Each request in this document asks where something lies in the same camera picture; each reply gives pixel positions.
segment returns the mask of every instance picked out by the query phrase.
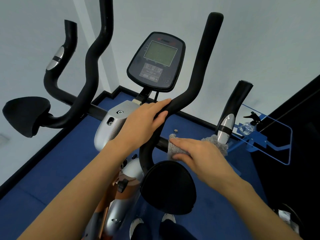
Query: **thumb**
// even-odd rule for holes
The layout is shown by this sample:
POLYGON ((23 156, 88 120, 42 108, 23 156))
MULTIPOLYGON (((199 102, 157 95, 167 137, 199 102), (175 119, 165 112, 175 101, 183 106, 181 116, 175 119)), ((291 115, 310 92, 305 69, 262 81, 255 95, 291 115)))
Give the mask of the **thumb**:
POLYGON ((155 131, 160 125, 163 124, 163 122, 165 121, 167 115, 168 115, 168 111, 163 111, 158 115, 158 117, 156 117, 153 120, 153 123, 152 123, 153 131, 155 131))
POLYGON ((178 161, 183 161, 186 165, 189 166, 189 168, 194 171, 195 170, 195 162, 193 161, 193 159, 186 155, 186 154, 182 154, 182 153, 178 153, 172 156, 172 158, 174 160, 178 160, 178 161))

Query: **hand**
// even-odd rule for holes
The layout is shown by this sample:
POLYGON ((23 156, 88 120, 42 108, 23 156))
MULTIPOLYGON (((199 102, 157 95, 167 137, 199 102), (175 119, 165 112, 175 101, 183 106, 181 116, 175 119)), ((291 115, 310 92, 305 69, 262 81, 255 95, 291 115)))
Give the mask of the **hand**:
POLYGON ((179 153, 172 158, 183 161, 201 181, 221 194, 226 187, 241 180, 219 149, 211 142, 184 138, 171 138, 170 142, 191 155, 190 157, 179 153))
POLYGON ((154 117, 170 102, 171 99, 168 98, 157 103, 141 105, 128 116, 114 140, 125 143, 126 146, 130 147, 131 152, 141 147, 165 121, 168 111, 161 112, 155 119, 154 117))

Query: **exercise bike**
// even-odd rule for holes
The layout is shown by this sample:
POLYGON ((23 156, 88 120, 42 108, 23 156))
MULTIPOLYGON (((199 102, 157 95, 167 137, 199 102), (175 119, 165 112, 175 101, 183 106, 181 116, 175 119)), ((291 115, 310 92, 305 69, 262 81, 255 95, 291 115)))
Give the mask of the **exercise bike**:
MULTIPOLYGON (((99 5, 101 31, 86 54, 86 83, 79 95, 74 96, 57 86, 58 78, 77 46, 76 23, 65 20, 65 43, 58 49, 45 71, 45 89, 55 99, 71 106, 69 111, 63 116, 54 117, 49 113, 50 102, 35 96, 16 98, 4 106, 2 112, 5 118, 22 135, 31 138, 38 133, 40 126, 65 128, 88 114, 101 121, 94 138, 95 148, 100 151, 108 141, 116 137, 126 118, 147 101, 152 91, 169 92, 174 89, 182 68, 186 45, 183 40, 168 33, 152 32, 127 68, 128 77, 143 87, 139 95, 109 111, 91 104, 99 82, 98 59, 108 47, 113 34, 112 0, 99 0, 99 5)), ((166 119, 197 97, 222 21, 221 13, 209 14, 189 86, 160 111, 168 111, 166 119)), ((215 132, 220 143, 228 142, 239 107, 252 87, 251 83, 241 80, 231 94, 215 132)), ((196 201, 196 188, 189 172, 176 161, 165 160, 154 164, 152 159, 155 147, 168 152, 168 139, 160 136, 163 125, 140 147, 139 157, 129 161, 115 174, 86 227, 84 239, 111 239, 140 194, 150 205, 165 213, 181 215, 191 212, 196 201)))

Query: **person's left hand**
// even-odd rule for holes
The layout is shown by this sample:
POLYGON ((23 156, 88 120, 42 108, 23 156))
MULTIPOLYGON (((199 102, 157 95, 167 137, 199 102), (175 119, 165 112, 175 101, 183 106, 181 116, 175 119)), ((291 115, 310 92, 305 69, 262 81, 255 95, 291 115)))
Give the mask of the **person's left hand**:
POLYGON ((157 103, 141 105, 128 116, 114 140, 122 144, 125 143, 131 151, 141 147, 165 121, 168 111, 161 112, 155 119, 154 116, 170 102, 171 99, 168 98, 157 103))

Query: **pant leg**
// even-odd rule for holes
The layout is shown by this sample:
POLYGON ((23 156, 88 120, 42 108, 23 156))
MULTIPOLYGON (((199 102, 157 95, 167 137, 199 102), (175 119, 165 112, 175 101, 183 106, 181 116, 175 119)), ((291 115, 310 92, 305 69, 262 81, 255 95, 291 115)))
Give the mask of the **pant leg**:
POLYGON ((186 228, 169 219, 160 223, 159 235, 163 240, 197 240, 186 228))
POLYGON ((145 223, 140 223, 133 231, 131 240, 152 240, 150 228, 145 223))

